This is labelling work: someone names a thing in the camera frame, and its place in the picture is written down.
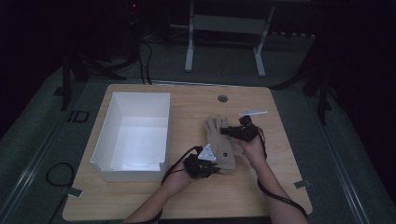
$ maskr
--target glove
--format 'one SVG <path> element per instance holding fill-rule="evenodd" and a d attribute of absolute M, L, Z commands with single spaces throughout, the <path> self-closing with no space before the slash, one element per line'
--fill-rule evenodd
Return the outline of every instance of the glove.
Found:
<path fill-rule="evenodd" d="M 210 144 L 213 154 L 219 167 L 219 173 L 232 175 L 235 171 L 235 158 L 233 156 L 233 143 L 229 135 L 221 134 L 221 128 L 228 128 L 228 120 L 225 117 L 217 115 L 215 119 L 209 117 L 204 122 L 206 131 L 206 141 Z"/>

